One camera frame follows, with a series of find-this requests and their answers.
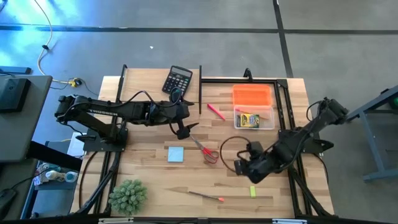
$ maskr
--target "orange plastic container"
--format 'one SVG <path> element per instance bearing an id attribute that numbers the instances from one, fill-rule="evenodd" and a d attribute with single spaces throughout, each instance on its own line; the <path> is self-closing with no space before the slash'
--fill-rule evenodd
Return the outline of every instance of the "orange plastic container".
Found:
<path id="1" fill-rule="evenodd" d="M 268 85 L 234 85 L 232 86 L 234 105 L 271 106 L 271 88 Z"/>

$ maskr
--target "green succulent plant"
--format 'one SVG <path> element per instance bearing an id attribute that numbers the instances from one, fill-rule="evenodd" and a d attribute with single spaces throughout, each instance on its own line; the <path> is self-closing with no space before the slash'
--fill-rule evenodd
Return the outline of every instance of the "green succulent plant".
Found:
<path id="1" fill-rule="evenodd" d="M 119 214 L 131 216 L 137 214 L 147 200 L 147 188 L 141 180 L 125 180 L 110 193 L 108 203 Z"/>

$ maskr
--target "pink marker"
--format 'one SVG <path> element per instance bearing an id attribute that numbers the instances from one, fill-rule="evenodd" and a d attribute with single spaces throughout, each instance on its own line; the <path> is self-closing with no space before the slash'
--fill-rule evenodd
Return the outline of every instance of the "pink marker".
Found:
<path id="1" fill-rule="evenodd" d="M 216 108 L 214 108 L 214 106 L 212 106 L 211 104 L 208 103 L 207 107 L 209 109 L 211 109 L 212 111 L 214 111 L 214 113 L 216 113 L 221 119 L 223 119 L 225 121 L 225 117 Z"/>

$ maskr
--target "wooden tabletop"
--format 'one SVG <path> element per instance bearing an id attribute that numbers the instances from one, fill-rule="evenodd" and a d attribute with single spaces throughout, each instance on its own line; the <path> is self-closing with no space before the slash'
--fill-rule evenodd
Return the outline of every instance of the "wooden tabletop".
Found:
<path id="1" fill-rule="evenodd" d="M 260 141 L 267 148 L 277 140 L 280 128 L 276 113 L 275 94 L 274 118 L 275 129 L 237 130 L 233 125 L 232 84 L 204 83 L 202 86 L 202 114 L 198 111 L 198 70 L 193 71 L 193 79 L 188 87 L 185 99 L 194 102 L 190 106 L 190 117 L 184 124 L 199 122 L 191 134 L 210 149 L 219 150 L 221 143 L 228 137 L 239 135 L 251 141 Z M 127 100 L 139 90 L 146 90 L 155 101 L 167 100 L 168 95 L 161 92 L 168 69 L 127 69 L 121 100 Z M 290 99 L 297 126 L 308 123 L 305 112 L 308 106 L 304 80 L 288 78 Z M 118 89 L 119 77 L 104 77 L 99 99 L 114 101 Z M 281 92 L 284 114 L 285 100 Z M 145 95 L 134 100 L 147 100 Z M 207 109 L 211 103 L 226 117 L 221 120 Z M 104 122 L 110 117 L 97 116 Z M 223 217 L 223 218 L 292 218 L 294 217 L 287 172 L 270 174 L 262 182 L 254 185 L 247 177 L 236 176 L 219 160 L 216 164 L 204 161 L 195 143 L 188 139 L 177 140 L 168 125 L 145 127 L 128 124 L 129 139 L 126 150 L 122 153 L 117 184 L 126 179 L 141 179 L 148 188 L 148 201 L 137 216 L 140 217 Z M 233 139 L 223 148 L 223 157 L 233 167 L 236 153 L 245 149 L 246 143 Z M 167 162 L 169 146 L 183 146 L 182 163 Z M 83 160 L 82 169 L 89 155 Z M 90 163 L 82 186 L 83 203 L 98 185 L 104 153 L 97 153 Z M 303 164 L 307 184 L 324 208 L 333 213 L 328 184 L 322 163 L 313 155 L 303 155 Z M 250 197 L 250 186 L 256 187 L 256 198 Z M 78 188 L 75 191 L 71 212 L 78 210 Z M 223 197 L 225 202 L 202 198 L 188 194 L 188 191 Z M 101 210 L 106 205 L 108 189 L 105 189 Z M 298 190 L 300 208 L 304 211 L 302 193 Z"/>

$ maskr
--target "floor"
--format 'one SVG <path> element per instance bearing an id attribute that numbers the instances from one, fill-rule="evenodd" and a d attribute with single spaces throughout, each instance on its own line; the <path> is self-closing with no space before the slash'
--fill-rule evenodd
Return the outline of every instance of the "floor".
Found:
<path id="1" fill-rule="evenodd" d="M 55 26 L 281 28 L 275 19 L 272 0 L 41 0 L 39 3 Z M 232 77 L 240 77 L 249 67 L 255 77 L 304 78 L 310 102 L 327 96 L 350 110 L 397 84 L 398 1 L 279 0 L 279 7 L 285 29 L 365 32 L 354 35 L 287 32 L 286 49 L 282 53 L 284 43 L 281 45 L 275 32 L 59 31 L 54 32 L 52 50 L 43 59 L 42 68 L 60 80 L 82 77 L 92 91 L 99 92 L 102 77 L 120 75 L 124 63 L 134 68 L 203 65 L 203 75 Z M 0 12 L 0 25 L 4 24 L 47 25 L 47 21 L 33 1 L 12 0 Z M 389 30 L 393 34 L 380 35 L 372 30 Z M 48 37 L 49 32 L 29 27 L 23 31 L 0 30 L 0 64 L 31 67 L 34 75 L 40 75 L 36 61 Z M 68 127 L 55 122 L 53 112 L 58 96 L 72 93 L 95 97 L 83 87 L 50 90 L 34 134 L 35 141 L 59 141 L 71 136 Z M 75 127 L 85 130 L 77 124 Z M 329 127 L 320 136 L 335 143 L 324 157 L 335 213 L 345 218 L 398 222 L 398 179 L 369 184 L 362 181 L 362 175 L 375 171 L 376 165 L 361 123 L 353 121 Z M 70 205 L 60 202 L 70 197 L 68 194 L 73 193 L 47 192 L 38 196 L 35 212 L 66 214 Z M 48 206 L 44 202 L 49 197 L 58 199 Z"/>

